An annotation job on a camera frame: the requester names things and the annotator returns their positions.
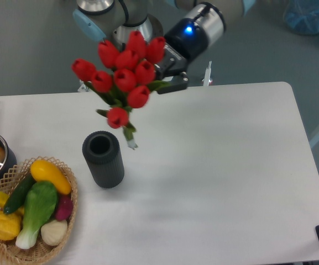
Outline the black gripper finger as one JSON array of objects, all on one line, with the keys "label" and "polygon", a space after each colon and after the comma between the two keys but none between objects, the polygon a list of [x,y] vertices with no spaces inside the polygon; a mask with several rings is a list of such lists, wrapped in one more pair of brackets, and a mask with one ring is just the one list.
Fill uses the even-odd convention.
[{"label": "black gripper finger", "polygon": [[165,94],[185,90],[189,85],[189,78],[186,72],[180,72],[178,75],[165,77],[163,84],[156,90],[157,94]]}]

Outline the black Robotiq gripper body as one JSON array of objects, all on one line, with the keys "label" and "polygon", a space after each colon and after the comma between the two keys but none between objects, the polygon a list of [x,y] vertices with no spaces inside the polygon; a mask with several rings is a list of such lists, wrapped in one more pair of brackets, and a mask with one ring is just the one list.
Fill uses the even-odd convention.
[{"label": "black Robotiq gripper body", "polygon": [[180,20],[164,38],[164,57],[155,64],[158,80],[186,72],[189,64],[208,48],[204,29],[189,18]]}]

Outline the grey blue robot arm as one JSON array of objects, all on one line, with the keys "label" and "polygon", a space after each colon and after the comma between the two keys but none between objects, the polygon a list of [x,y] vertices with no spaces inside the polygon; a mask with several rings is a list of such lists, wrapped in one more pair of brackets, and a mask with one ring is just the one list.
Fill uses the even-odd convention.
[{"label": "grey blue robot arm", "polygon": [[[159,94],[187,88],[187,68],[211,47],[235,20],[254,5],[254,1],[168,1],[188,13],[165,35],[165,56],[155,66],[156,77],[169,85]],[[124,48],[129,34],[135,30],[146,41],[162,35],[161,25],[154,25],[148,13],[148,1],[77,1],[73,18],[82,32],[93,41],[108,39]]]}]

